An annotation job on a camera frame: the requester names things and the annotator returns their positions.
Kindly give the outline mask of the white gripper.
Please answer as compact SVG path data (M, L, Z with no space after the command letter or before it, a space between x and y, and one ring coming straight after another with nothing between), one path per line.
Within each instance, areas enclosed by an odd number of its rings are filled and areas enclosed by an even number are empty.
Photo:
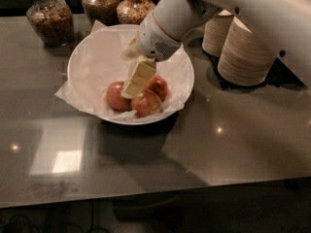
M156 73L156 62L169 59L180 48L181 40L175 32L175 24L169 17L163 17L156 11L144 18L139 25L137 36L129 41L121 53L125 61L138 57L130 64L121 92L122 97L135 97ZM139 57L140 53L148 57Z

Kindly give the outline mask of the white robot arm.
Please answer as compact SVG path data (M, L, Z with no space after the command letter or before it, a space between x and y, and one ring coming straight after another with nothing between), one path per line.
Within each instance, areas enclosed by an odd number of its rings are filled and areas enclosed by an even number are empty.
M311 0L160 0L122 55L169 59L183 38L227 10L307 86L311 85Z

